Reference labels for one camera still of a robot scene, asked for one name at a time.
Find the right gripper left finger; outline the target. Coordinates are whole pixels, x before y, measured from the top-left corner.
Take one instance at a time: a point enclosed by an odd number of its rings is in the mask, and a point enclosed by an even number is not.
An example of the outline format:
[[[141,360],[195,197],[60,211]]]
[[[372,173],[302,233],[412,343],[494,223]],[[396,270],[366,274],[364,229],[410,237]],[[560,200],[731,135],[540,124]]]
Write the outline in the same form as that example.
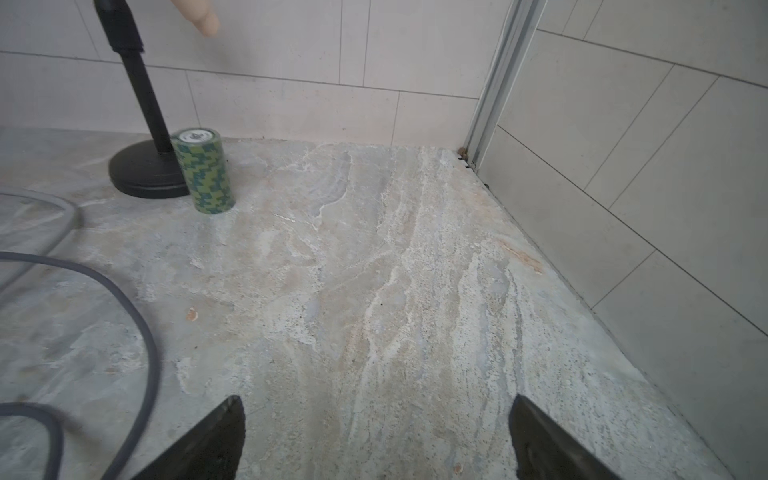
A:
[[[235,479],[245,420],[241,398],[227,397],[134,479]]]

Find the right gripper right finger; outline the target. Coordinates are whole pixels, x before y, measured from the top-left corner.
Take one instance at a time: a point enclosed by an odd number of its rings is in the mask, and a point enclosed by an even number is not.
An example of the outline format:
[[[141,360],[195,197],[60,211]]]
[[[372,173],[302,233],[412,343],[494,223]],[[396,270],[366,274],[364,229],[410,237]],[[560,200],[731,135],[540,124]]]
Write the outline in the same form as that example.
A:
[[[508,425],[518,479],[620,479],[524,395],[515,396]]]

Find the beige microphone on stand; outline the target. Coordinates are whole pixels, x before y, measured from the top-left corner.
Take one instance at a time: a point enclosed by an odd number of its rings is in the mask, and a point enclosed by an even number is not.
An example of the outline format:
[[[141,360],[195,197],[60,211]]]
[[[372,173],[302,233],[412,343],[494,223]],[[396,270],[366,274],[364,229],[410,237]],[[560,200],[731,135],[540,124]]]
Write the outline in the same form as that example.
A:
[[[110,159],[113,186],[137,198],[169,199],[189,194],[160,105],[143,61],[144,46],[125,0],[95,0],[107,40],[122,61],[151,138],[131,144]]]

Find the green camouflage tape roll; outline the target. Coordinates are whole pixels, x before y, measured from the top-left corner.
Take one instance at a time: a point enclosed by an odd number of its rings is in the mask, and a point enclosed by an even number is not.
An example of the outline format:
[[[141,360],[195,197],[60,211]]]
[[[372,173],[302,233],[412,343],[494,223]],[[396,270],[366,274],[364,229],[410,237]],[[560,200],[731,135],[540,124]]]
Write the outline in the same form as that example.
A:
[[[208,128],[189,128],[170,140],[195,209],[208,215],[232,209],[235,198],[220,135]]]

